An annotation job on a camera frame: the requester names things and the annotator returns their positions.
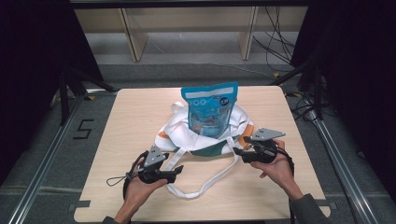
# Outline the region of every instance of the person's left hand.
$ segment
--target person's left hand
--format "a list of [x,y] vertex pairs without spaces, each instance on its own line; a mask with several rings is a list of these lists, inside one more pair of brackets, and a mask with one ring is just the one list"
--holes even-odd
[[166,185],[168,180],[160,179],[152,184],[146,184],[140,180],[137,174],[133,174],[133,178],[129,183],[125,193],[125,201],[114,220],[119,223],[128,223],[132,216],[137,212],[139,207],[146,202],[154,190]]

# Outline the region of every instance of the sleeve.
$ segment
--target sleeve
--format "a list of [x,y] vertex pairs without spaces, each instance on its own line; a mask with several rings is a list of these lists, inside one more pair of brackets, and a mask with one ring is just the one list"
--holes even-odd
[[311,194],[305,194],[303,198],[291,202],[290,208],[301,224],[331,223],[324,216]]
[[103,219],[102,224],[120,224],[120,223],[114,221],[112,217],[105,217],[105,219]]

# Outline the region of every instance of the black curtain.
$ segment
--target black curtain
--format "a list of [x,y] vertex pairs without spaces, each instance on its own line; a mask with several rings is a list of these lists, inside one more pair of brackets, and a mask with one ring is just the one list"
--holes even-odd
[[103,80],[67,0],[0,1],[0,183],[29,148],[65,66]]
[[[320,65],[341,119],[380,181],[396,202],[396,2],[349,0],[340,35]],[[292,63],[312,53],[333,8],[312,7],[299,35]]]

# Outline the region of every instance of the green bag trim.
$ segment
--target green bag trim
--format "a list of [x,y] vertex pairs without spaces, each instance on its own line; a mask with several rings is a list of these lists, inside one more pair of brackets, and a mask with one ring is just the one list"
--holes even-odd
[[[239,135],[234,136],[233,140],[237,139]],[[202,157],[215,157],[221,155],[221,151],[223,147],[227,144],[227,140],[223,140],[213,146],[204,147],[199,150],[191,151],[191,154],[194,156],[202,156]],[[175,148],[174,152],[177,152],[180,147]]]

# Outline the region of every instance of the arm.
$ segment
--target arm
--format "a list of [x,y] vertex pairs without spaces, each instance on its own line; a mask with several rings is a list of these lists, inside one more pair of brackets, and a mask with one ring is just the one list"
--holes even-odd
[[[285,148],[285,143],[274,139],[280,150]],[[286,157],[280,153],[271,163],[261,163],[253,161],[250,164],[256,169],[262,170],[260,178],[269,176],[275,183],[277,183],[291,200],[290,208],[294,212],[300,223],[330,223],[330,221],[323,215],[315,200],[310,194],[303,195],[299,186],[294,181],[290,170],[289,162]]]
[[128,223],[134,214],[137,212],[139,207],[146,202],[154,190],[167,184],[166,179],[160,179],[152,184],[146,184],[140,180],[140,178],[134,178],[129,183],[128,189],[125,194],[125,201],[117,213],[114,220],[111,217],[106,217],[103,221],[105,224],[124,224]]

